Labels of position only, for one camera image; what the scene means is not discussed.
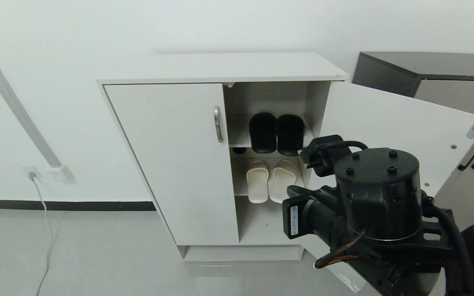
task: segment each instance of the open cabinet door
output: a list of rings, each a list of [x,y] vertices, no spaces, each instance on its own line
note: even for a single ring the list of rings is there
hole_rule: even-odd
[[[474,144],[474,136],[468,137],[473,126],[474,114],[347,82],[331,82],[319,134],[338,134],[369,148],[389,147],[413,154],[420,161],[422,189],[434,197]],[[312,172],[309,189],[323,185],[335,187],[335,177],[319,178]],[[316,236],[297,240],[315,257],[330,250]],[[347,264],[330,269],[354,291],[365,284]]]

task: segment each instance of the white cable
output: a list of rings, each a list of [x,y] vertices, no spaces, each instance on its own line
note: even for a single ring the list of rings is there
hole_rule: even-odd
[[[51,225],[49,224],[49,217],[47,217],[47,206],[45,205],[45,202],[43,201],[43,198],[41,197],[40,188],[38,187],[38,184],[36,183],[36,180],[34,179],[34,177],[36,176],[37,175],[34,172],[30,172],[28,174],[28,178],[34,183],[34,186],[36,186],[36,190],[38,191],[39,200],[41,201],[41,204],[43,204],[43,209],[45,210],[45,221],[47,221],[47,227],[49,227],[49,232],[51,233],[51,243],[49,243],[49,249],[47,250],[47,268],[45,269],[45,274],[43,274],[43,278],[41,279],[41,282],[39,283],[38,291],[36,292],[36,296],[39,296],[43,281],[45,280],[45,277],[47,276],[47,272],[49,272],[49,262],[51,260],[51,249],[52,249],[54,236],[52,235]]]

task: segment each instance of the sticker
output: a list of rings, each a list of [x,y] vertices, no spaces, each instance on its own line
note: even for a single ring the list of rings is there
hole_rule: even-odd
[[[297,220],[297,206],[292,206],[290,208],[290,234],[295,236],[299,233],[299,225]]]

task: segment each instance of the silver door handle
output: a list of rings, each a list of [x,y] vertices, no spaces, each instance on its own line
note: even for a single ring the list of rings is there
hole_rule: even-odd
[[[215,118],[215,131],[217,133],[217,140],[219,143],[222,143],[221,111],[218,106],[213,107],[213,118]]]

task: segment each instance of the gray floor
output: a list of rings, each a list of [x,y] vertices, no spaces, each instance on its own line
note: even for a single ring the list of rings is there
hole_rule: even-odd
[[[42,296],[355,295],[297,262],[182,262],[156,212],[49,212],[56,241]],[[49,234],[40,210],[0,210],[0,296],[34,296]],[[442,295],[443,277],[432,295]],[[365,286],[358,294],[378,295]]]

